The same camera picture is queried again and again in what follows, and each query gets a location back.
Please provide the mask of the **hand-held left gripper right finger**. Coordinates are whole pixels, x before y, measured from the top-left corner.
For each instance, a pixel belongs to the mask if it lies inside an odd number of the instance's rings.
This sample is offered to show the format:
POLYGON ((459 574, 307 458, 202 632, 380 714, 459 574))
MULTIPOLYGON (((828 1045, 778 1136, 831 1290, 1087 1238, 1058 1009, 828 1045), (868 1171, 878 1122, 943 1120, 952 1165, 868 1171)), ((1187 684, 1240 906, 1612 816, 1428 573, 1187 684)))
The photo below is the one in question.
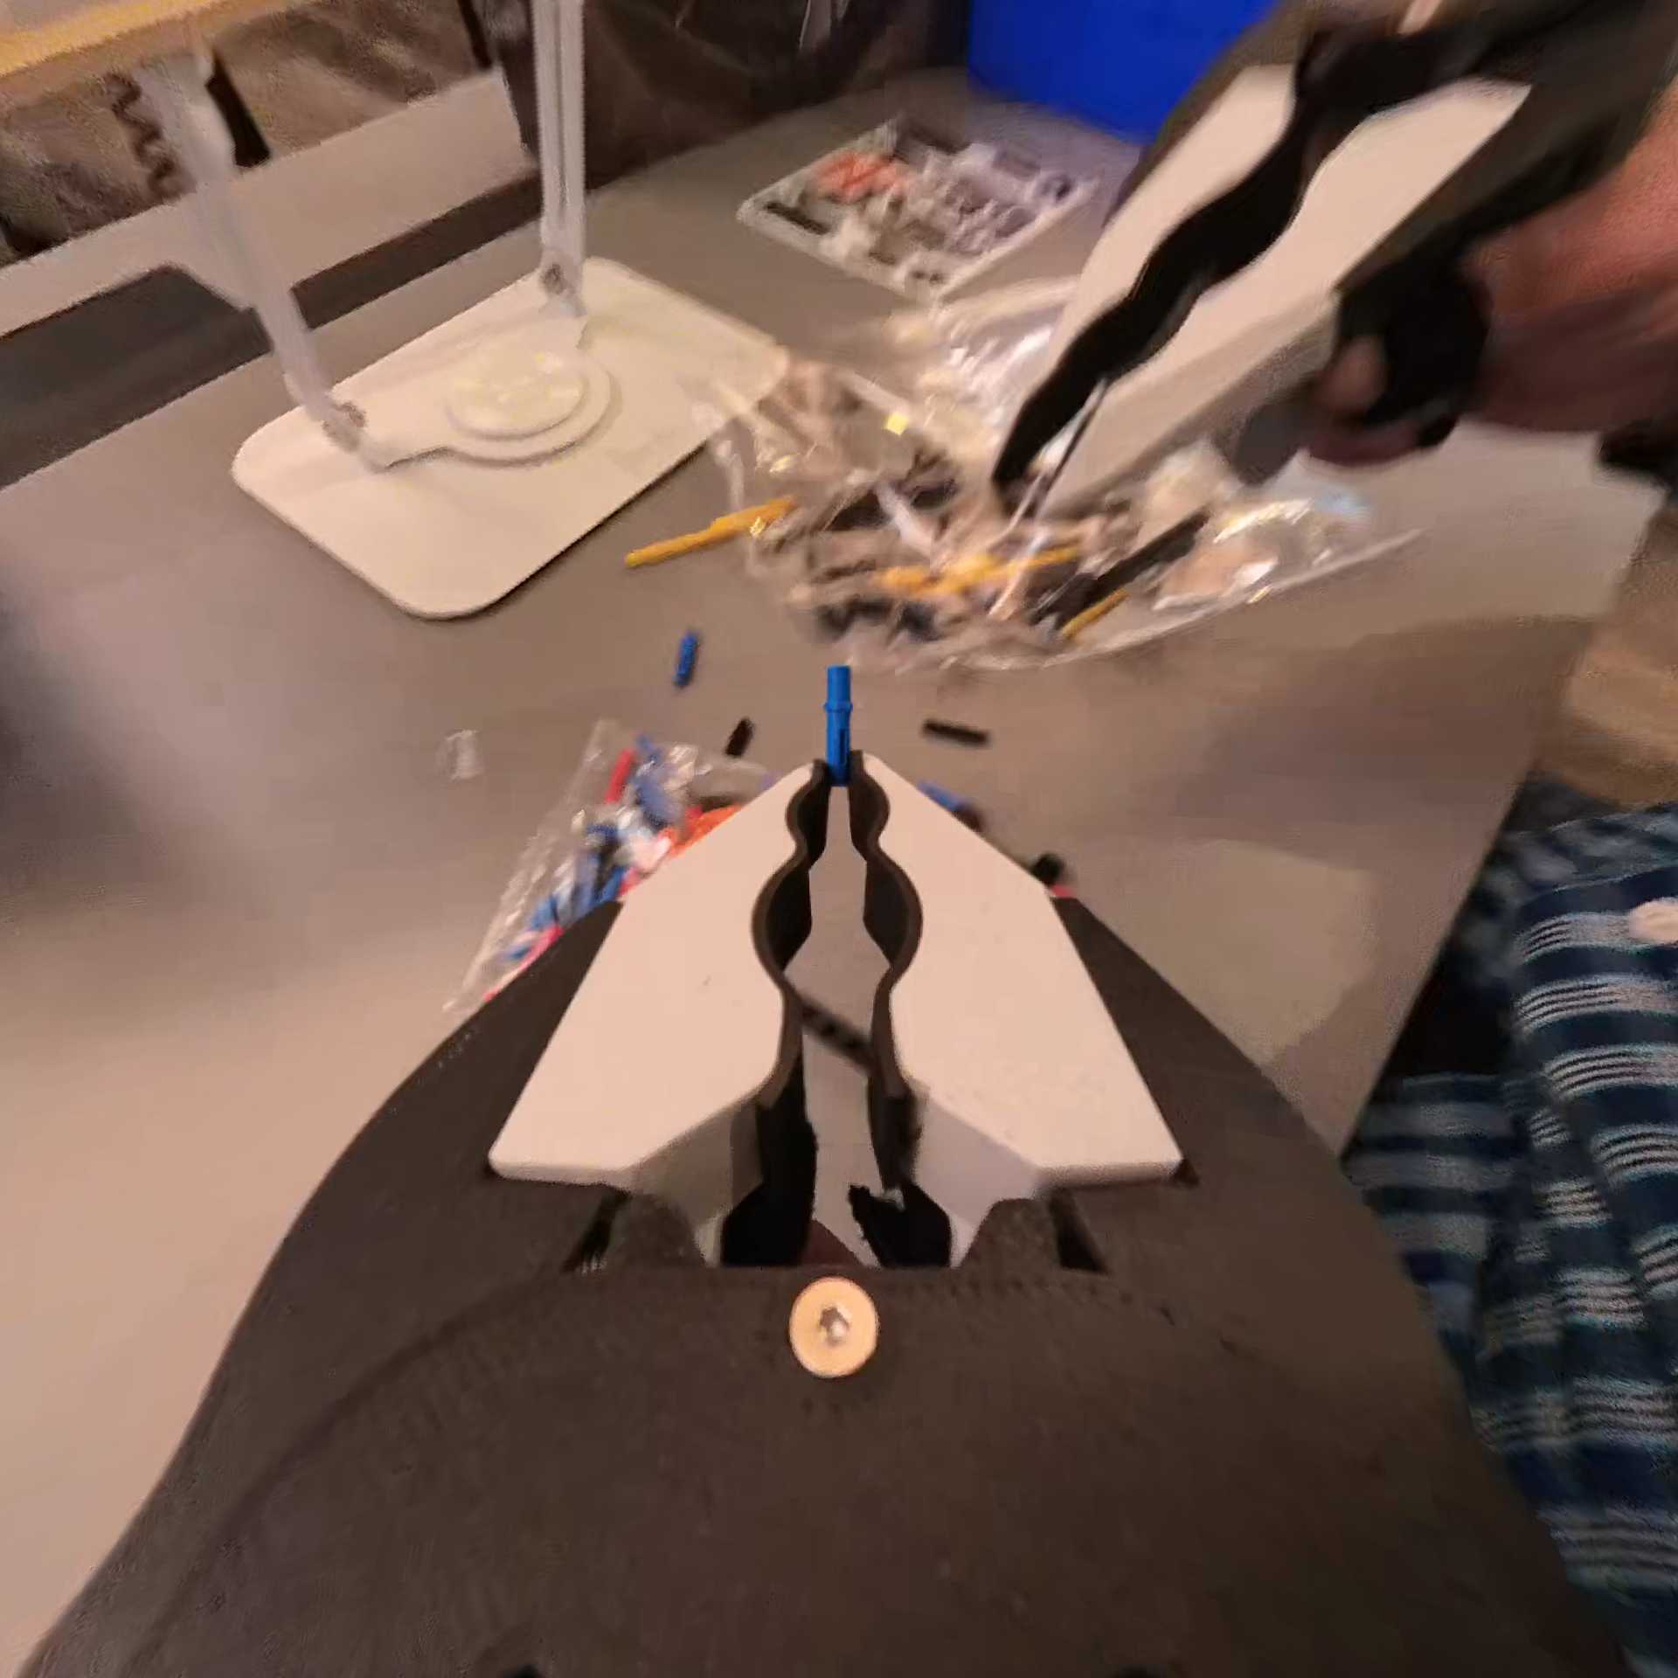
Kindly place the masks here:
POLYGON ((883 1267, 955 1267, 1003 1201, 1170 1181, 1187 1155, 1079 954, 1071 901, 871 753, 849 757, 883 1267))

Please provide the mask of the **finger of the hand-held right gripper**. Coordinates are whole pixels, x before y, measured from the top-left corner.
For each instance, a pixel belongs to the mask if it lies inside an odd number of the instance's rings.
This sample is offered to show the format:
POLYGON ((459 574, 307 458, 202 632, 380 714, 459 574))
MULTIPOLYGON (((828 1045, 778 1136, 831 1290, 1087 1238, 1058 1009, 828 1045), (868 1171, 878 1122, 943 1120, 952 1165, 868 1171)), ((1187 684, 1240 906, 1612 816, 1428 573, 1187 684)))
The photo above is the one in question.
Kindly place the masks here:
POLYGON ((1139 170, 991 458, 996 487, 1110 487, 1300 379, 1309 281, 1275 245, 1309 178, 1294 69, 1248 67, 1139 170))
MULTIPOLYGON (((1474 164, 1524 101, 1524 86, 1486 78, 1455 80, 1368 114, 1309 116, 1294 94, 1288 139, 1305 152, 1309 178, 1274 256, 1284 281, 1309 281, 1309 342, 1298 380, 1281 383, 1265 404, 1210 435, 1238 428, 1326 366, 1355 274, 1419 224, 1428 204, 1474 164)), ((1075 510, 1103 490, 1031 487, 1031 506, 1075 510)))

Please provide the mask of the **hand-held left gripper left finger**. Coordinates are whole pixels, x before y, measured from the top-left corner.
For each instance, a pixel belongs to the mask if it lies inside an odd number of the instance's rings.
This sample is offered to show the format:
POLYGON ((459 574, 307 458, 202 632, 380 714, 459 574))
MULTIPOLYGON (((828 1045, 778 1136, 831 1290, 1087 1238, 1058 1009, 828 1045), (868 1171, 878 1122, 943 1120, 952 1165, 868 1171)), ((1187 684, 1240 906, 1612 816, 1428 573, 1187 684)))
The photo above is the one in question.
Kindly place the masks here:
POLYGON ((790 1267, 815 1222, 806 1010, 788 977, 833 778, 775 780, 612 910, 489 1165, 680 1212, 732 1267, 790 1267))

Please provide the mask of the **large clear bag of lego parts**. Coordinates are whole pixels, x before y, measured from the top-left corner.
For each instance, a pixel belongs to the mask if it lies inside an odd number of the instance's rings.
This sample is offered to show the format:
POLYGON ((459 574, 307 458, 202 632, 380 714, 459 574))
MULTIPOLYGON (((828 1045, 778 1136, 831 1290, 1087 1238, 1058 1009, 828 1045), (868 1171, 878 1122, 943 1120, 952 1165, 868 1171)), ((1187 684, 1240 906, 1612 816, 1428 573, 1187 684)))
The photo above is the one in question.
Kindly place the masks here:
POLYGON ((1420 533, 1290 458, 1257 484, 1208 439, 1052 514, 983 462, 1046 370, 1072 278, 839 331, 711 439, 745 567, 836 661, 1014 669, 1122 656, 1389 567, 1420 533))

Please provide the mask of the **small bag of coloured lego pieces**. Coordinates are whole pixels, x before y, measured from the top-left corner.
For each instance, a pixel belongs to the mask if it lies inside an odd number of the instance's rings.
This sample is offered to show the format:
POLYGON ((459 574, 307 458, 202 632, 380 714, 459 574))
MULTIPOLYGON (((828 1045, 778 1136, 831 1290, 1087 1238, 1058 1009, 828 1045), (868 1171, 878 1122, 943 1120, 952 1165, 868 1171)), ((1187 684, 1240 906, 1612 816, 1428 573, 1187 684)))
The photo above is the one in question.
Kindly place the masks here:
POLYGON ((472 1016, 582 919, 623 901, 769 786, 752 745, 745 759, 724 757, 726 736, 706 745, 614 719, 593 726, 562 797, 516 856, 449 999, 453 1018, 472 1016))

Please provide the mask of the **yellow lego axle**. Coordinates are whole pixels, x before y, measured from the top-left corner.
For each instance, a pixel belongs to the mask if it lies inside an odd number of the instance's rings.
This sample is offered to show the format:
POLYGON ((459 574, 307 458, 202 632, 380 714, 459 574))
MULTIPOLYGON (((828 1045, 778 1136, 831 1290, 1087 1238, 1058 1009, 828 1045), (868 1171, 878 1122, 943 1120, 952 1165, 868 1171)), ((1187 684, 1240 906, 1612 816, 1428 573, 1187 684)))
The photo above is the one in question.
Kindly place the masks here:
POLYGON ((666 560, 678 560, 683 557, 702 554, 718 549, 732 540, 739 538, 760 538, 769 533, 775 525, 784 523, 786 516, 797 510, 797 500, 795 497, 776 497, 764 503, 749 506, 743 510, 732 510, 724 516, 713 519, 699 529, 692 529, 687 535, 678 538, 666 538, 654 544, 645 544, 635 551, 626 554, 626 565, 629 570, 635 567, 654 567, 666 560))

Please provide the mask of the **person's right hand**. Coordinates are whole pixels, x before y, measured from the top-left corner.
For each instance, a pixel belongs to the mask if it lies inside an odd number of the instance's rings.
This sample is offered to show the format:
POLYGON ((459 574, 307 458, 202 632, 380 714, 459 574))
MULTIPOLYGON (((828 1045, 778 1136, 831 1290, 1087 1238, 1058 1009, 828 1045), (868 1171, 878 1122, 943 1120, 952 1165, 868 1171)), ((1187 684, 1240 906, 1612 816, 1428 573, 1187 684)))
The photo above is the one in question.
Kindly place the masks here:
POLYGON ((1472 422, 1675 449, 1675 94, 1610 178, 1483 243, 1467 284, 1472 422))

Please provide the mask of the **blue plastic bin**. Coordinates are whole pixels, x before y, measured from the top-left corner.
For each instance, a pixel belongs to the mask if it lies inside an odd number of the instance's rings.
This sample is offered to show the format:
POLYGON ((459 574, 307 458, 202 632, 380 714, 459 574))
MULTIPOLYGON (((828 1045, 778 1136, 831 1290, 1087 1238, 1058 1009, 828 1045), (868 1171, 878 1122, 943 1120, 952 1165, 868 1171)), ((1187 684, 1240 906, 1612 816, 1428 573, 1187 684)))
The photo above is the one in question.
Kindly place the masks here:
POLYGON ((973 3, 969 73, 991 94, 1152 136, 1274 3, 973 3))

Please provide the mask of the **clear tray of parts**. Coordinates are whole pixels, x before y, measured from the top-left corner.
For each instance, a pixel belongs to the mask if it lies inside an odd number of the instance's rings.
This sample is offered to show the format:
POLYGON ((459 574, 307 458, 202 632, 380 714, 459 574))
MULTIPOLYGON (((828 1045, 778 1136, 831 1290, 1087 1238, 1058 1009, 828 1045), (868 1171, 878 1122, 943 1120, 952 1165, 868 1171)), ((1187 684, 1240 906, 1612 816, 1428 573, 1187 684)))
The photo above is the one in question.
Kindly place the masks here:
POLYGON ((1098 193, 1094 178, 893 116, 742 202, 737 219, 913 303, 1015 257, 1098 193))

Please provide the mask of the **person in blue plaid shirt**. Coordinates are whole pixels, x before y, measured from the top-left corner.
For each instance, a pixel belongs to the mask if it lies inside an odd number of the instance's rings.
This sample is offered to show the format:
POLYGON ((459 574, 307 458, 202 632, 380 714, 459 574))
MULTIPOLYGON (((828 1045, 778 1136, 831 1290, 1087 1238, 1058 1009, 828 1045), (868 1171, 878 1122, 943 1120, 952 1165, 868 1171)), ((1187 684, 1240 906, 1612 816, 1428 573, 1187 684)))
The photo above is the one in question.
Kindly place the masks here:
POLYGON ((1479 1441, 1635 1675, 1675 1672, 1675 805, 1509 823, 1344 1170, 1479 1441))

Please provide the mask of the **white desk stand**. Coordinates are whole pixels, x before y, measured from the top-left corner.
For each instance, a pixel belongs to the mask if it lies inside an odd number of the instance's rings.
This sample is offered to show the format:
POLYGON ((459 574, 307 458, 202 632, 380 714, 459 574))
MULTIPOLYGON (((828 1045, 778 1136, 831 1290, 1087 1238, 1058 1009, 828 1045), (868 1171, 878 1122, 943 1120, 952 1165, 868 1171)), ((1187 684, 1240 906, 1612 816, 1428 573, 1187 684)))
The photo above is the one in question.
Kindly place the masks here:
POLYGON ((586 5, 534 3, 537 262, 335 385, 241 209, 189 56, 139 70, 294 399, 234 484, 415 618, 472 618, 680 469, 784 375, 786 351, 586 242, 586 5))

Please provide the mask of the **light wooden table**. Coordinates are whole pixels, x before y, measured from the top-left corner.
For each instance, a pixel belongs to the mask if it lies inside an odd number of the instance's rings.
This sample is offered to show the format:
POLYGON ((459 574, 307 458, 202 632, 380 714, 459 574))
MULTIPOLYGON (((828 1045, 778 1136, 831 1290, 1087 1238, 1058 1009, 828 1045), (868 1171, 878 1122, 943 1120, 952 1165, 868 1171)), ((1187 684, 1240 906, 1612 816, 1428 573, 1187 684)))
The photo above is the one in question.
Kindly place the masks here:
POLYGON ((44 18, 3 5, 3 100, 31 100, 189 50, 297 9, 297 3, 50 3, 44 18))

